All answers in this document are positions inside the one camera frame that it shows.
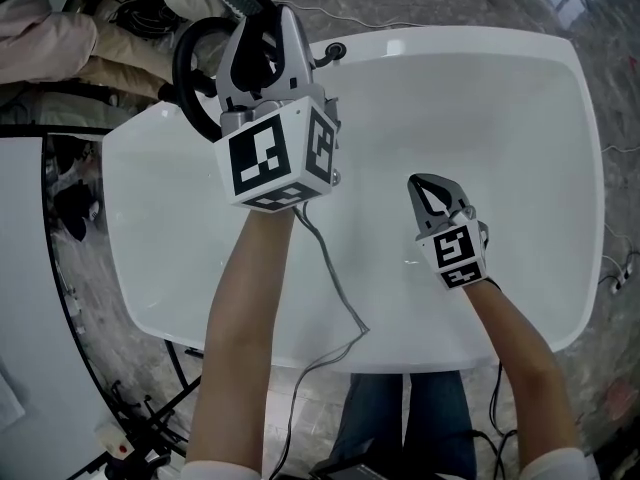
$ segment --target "white sleeve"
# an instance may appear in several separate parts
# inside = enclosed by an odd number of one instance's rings
[[[588,480],[582,450],[561,448],[538,457],[522,470],[520,480]]]
[[[181,480],[260,480],[260,475],[252,469],[216,462],[199,460],[189,462],[182,468]]]

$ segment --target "gray cable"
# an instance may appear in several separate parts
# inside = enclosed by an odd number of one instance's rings
[[[298,5],[297,3],[292,2],[291,0],[274,0],[274,2],[277,4],[291,5],[292,7],[295,7],[296,9],[299,9],[301,11],[319,11],[323,14],[326,14],[330,18],[333,18],[334,20],[352,21],[354,23],[358,23],[362,25],[363,27],[373,28],[373,29],[388,28],[388,27],[427,27],[428,26],[425,23],[412,23],[410,21],[388,21],[387,23],[371,24],[371,23],[365,23],[364,21],[359,20],[358,18],[354,18],[352,16],[338,16],[337,14],[331,14],[329,11],[327,11],[322,7],[305,7],[302,5]]]
[[[613,149],[614,151],[617,151],[618,153],[633,153],[634,151],[640,150],[640,146],[635,147],[635,148],[620,149],[618,146],[611,145],[611,146],[607,146],[606,148],[604,148],[600,152],[601,153],[605,153],[605,152],[609,151],[610,149]]]
[[[305,376],[309,372],[312,372],[313,370],[317,370],[318,368],[322,368],[323,366],[335,364],[338,361],[342,361],[345,357],[347,357],[347,354],[349,354],[353,346],[358,341],[360,341],[365,334],[369,332],[369,328],[362,321],[362,319],[360,318],[356,310],[353,308],[353,306],[349,302],[349,299],[347,299],[346,294],[344,293],[342,284],[340,283],[340,279],[338,278],[338,274],[336,273],[336,270],[333,266],[333,262],[331,261],[331,257],[329,256],[327,244],[324,241],[322,233],[320,233],[320,230],[316,228],[309,220],[309,217],[307,217],[307,205],[308,203],[304,203],[304,205],[302,206],[302,212],[300,212],[300,210],[298,210],[297,208],[294,208],[293,213],[295,213],[300,223],[305,228],[307,228],[313,234],[313,236],[315,236],[316,239],[318,240],[318,243],[320,244],[320,248],[322,249],[322,255],[324,257],[324,261],[327,265],[327,269],[329,270],[329,274],[331,275],[331,280],[333,281],[333,285],[336,289],[336,292],[338,292],[338,296],[340,297],[340,300],[349,311],[349,314],[353,317],[353,320],[358,325],[358,328],[360,329],[360,334],[358,334],[358,336],[356,336],[350,342],[332,350],[331,352],[327,352],[326,354],[315,359],[304,370],[302,370],[302,373],[300,374],[300,377],[298,377],[298,380],[296,381],[296,385],[293,388],[293,395],[291,399],[291,412],[289,413],[289,422],[287,424],[287,438],[285,440],[282,453],[280,454],[280,459],[278,460],[278,463],[276,464],[276,467],[274,468],[273,473],[271,473],[271,476],[269,476],[269,480],[274,480],[276,475],[280,472],[285,462],[287,461],[287,455],[289,455],[289,448],[291,446],[291,431],[292,431],[292,424],[293,424],[293,410],[296,405],[298,388],[300,387],[302,380],[305,378]],[[340,354],[337,357],[334,357],[333,359],[327,359],[328,357],[331,357],[332,355],[337,354],[338,352],[340,352]]]

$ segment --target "power strip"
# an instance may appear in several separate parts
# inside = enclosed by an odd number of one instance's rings
[[[633,274],[633,256],[629,257],[629,261],[625,265],[624,270],[622,271],[622,273],[619,274],[616,277],[616,280],[611,283],[611,294],[612,295],[615,295],[616,293],[618,293],[622,289],[622,287],[625,285],[625,283],[631,277],[631,274]]]

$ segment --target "white table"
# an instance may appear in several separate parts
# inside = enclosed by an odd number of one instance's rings
[[[334,192],[309,205],[371,333],[335,369],[410,372],[486,364],[494,352],[461,291],[414,244],[409,175],[452,178],[489,225],[490,274],[554,350],[584,329],[602,251],[593,108],[569,42],[476,27],[340,38],[316,72],[339,96]],[[320,57],[329,41],[313,46]],[[216,101],[207,102],[217,116]],[[109,134],[106,212],[128,311],[144,331],[202,348],[217,282],[246,216],[224,201],[213,148],[166,103]],[[296,225],[273,363],[302,366],[357,333],[313,237]]]

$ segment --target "floor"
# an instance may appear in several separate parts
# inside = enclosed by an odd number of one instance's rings
[[[640,75],[640,0],[287,0],[322,6],[327,11],[357,17],[370,24],[410,21],[424,25],[484,25],[509,27],[557,35],[576,48],[585,71],[598,118],[603,147],[634,147],[640,136],[637,108]],[[318,11],[300,11],[311,41],[369,31],[361,24],[330,18]],[[603,153],[606,219],[617,232],[640,244],[640,157],[616,150]],[[100,193],[100,173],[93,183]],[[90,226],[84,242],[64,231],[54,243],[61,270],[76,289],[82,307],[76,317],[82,342],[106,382],[122,381],[128,399],[145,394],[158,405],[180,390],[164,343],[138,330],[129,319],[118,287],[110,253],[104,214]],[[605,252],[624,262],[625,240],[607,233]],[[614,267],[603,262],[603,275]],[[630,282],[613,297],[601,287],[589,326],[568,349],[558,354],[586,451],[600,446],[613,431],[640,409],[640,283]],[[200,372],[200,361],[178,353],[188,379]],[[290,396],[299,372],[273,368],[267,400],[264,472],[277,460],[285,435]],[[463,372],[474,427],[491,436],[488,403],[495,383],[495,368]],[[317,371],[300,389],[294,414],[292,448],[286,470],[304,475],[326,458],[339,425],[349,379],[344,374]],[[177,409],[175,428],[188,434],[195,396]],[[515,426],[513,400],[508,388],[499,404],[503,428]],[[480,478],[490,478],[493,460],[487,445],[477,443]],[[506,451],[510,478],[517,473],[515,441]]]

